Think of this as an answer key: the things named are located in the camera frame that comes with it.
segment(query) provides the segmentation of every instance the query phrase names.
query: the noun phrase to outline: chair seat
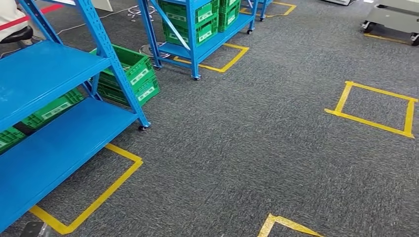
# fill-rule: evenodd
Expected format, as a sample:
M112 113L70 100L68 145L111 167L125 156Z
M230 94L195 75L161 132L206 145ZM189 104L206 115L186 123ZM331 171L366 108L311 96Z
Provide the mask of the chair seat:
M34 35L34 30L32 30L32 27L27 26L9 36L4 38L0 43L13 43L18 42L20 40L29 40Z

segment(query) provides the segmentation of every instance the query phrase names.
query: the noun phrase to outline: shelf diagonal brace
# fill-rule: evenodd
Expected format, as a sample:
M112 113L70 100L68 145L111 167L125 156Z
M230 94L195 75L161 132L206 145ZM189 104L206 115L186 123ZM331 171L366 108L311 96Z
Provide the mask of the shelf diagonal brace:
M122 68L121 63L113 49L111 40L106 34L105 28L103 27L102 22L97 15L96 10L94 9L90 0L78 0L76 2L76 8L80 11L86 26L89 28L92 33L93 39L96 42L97 49L99 50L100 56L104 58L109 58L111 61L111 71L114 73L117 78L117 82L121 87L125 97L127 98L129 105L137 114L138 119L143 127L149 127L150 122L147 120L146 116L141 109L141 106L138 103L138 99L135 97L132 87L128 83L126 74Z
M166 22L166 24L169 25L169 28L176 35L176 37L180 40L180 42L182 43L183 47L185 47L186 50L191 51L191 49L189 48L188 44L185 42L185 40L183 39L183 37L179 34L179 32L177 31L177 29L174 27L173 23L169 20L168 16L166 16L165 12L160 8L160 6L157 4L157 2L155 0L150 0L150 2L154 6L154 8L156 9L156 11L160 14L160 16L162 17L162 19Z

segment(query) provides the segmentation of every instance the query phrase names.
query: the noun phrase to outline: floor marking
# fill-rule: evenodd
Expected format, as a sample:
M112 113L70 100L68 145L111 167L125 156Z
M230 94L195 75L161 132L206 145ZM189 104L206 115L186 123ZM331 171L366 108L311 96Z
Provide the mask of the floor marking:
M211 67L211 66L207 66L207 65L198 64L199 67L210 69L210 70L213 70L213 71L216 71L216 72L219 72L219 73L224 73L229 68L231 68L231 66L233 64L235 64L249 50L249 47L243 47L243 46L240 46L240 45L235 45L235 44L230 44L230 43L224 43L223 45L227 46L227 47L231 47L231 48L238 48L238 49L240 49L240 52L236 56L234 56L234 58L222 68L215 68L215 67ZM174 57L173 60L178 61L178 62L182 62L182 63L189 63L189 64L191 63L190 61L180 59L178 56Z
M371 35L369 33L364 33L364 35L365 36L368 36L368 37L376 38L376 39L381 39L381 40L387 40L387 41L391 41L391 42L397 42L397 43L412 45L411 43L408 43L407 41L393 39L393 38L388 38L388 37L384 37L384 36L376 36L376 35Z
M300 232L303 232L312 236L323 237L321 234L305 226L295 223L294 221L284 218L282 216L274 216L271 213L266 218L266 221L263 224L262 228L260 228L260 231L257 237L268 237L275 223L279 223L293 230L300 231Z
M79 227L98 207L100 207L101 204L106 199L108 199L122 185L122 183L124 183L143 164L143 161L140 157L110 143L107 144L105 148L132 160L134 164L127 171L125 171L125 173L122 174L104 193L102 193L98 199L96 199L86 210L84 210L80 216L78 216L70 225L64 225L37 205L33 206L29 211L62 235L69 234L77 229L77 227Z
M386 131L389 131L389 132L392 132L392 133L396 133L396 134L399 134L399 135L407 136L407 137L410 137L410 138L415 138L412 134L412 126L413 126L413 114L414 114L414 111L415 111L415 102L418 102L418 99L415 99L415 98L412 98L412 97L409 97L409 96L405 96L405 95L396 94L396 93L386 91L386 90L373 88L373 87L370 87L370 86L367 86L367 85L358 84L358 83L355 83L355 82L352 82L352 81L345 81L345 83L346 83L346 86L343 89L342 95L340 96L339 102L337 103L335 110L325 109L326 113L336 115L336 116L339 116L339 117L343 117L343 118L346 118L346 119L354 120L354 121L357 121L357 122L360 122L360 123L363 123L363 124L366 124L366 125L369 125L369 126L373 126L373 127L376 127L376 128L380 128L380 129L383 129L383 130L386 130ZM374 91L374 92L377 92L377 93L397 97L397 98L400 98L400 99L408 100L404 130L402 131L402 130L399 130L399 129L396 129L396 128L385 126L383 124L368 121L368 120L363 119L363 118L359 118L359 117L355 117L355 116L343 113L342 112L343 106L344 106L344 104L346 102L346 99L349 96L349 92L350 92L350 90L353 86L356 86L356 87L359 87L359 88L362 88L362 89L366 89L366 90L370 90L370 91Z
M288 4L288 3L282 3L282 2L275 2L272 1L272 3L274 4L278 4L278 5L283 5L283 6L289 6L289 9L283 13L283 14L277 14L277 15L266 15L265 17L274 17L274 16L288 16L292 11L294 11L294 9L297 7L297 5L293 5L293 4ZM247 11L247 7L242 7L240 9L240 13L244 13L244 14L248 14L250 15L251 13Z

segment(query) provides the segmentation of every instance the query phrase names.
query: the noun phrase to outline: shelf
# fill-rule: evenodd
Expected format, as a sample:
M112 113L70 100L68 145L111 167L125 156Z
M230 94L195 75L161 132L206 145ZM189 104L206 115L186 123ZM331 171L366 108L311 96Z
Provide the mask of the shelf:
M86 98L0 156L0 233L138 118Z
M0 132L111 65L48 40L0 60Z
M207 42L196 47L195 53L198 63L205 60L210 54L216 51L222 44L227 42L238 31L240 31L246 24L248 24L254 16L239 13L238 19L225 32L218 32ZM185 59L191 59L189 52L181 45L173 43L165 43L159 46L159 50Z
M181 4L181 5L185 5L186 4L186 0L163 0L166 2L171 2L171 3L175 3L175 4ZM193 10L207 4L211 2L211 0L197 0L197 1L192 1L192 7L194 8Z

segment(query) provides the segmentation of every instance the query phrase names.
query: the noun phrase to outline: stacked green crate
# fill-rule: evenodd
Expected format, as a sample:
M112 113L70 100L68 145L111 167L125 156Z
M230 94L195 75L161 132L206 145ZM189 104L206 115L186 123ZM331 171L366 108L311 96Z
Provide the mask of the stacked green crate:
M14 127L10 127L9 129L6 129L6 131L0 132L0 154L25 137L25 134Z
M186 20L186 6L159 1L159 6L166 13L171 23L179 32L180 36L189 44L188 24ZM219 0L212 0L211 2L201 6L195 12L195 29L196 29L196 44L202 43L211 39L218 30L218 8ZM180 40L171 31L168 24L163 21L163 32L165 34L166 42L182 45Z
M47 104L47 106L23 119L22 123L31 129L38 129L82 100L83 95L76 88L74 88L58 99Z
M125 71L135 97L141 106L144 105L150 98L160 92L156 74L149 57L114 44L112 46ZM91 51L91 53L96 54L96 49ZM109 69L100 73L97 91L105 98L129 105L115 75Z
M220 0L218 31L225 32L237 20L239 11L240 0Z

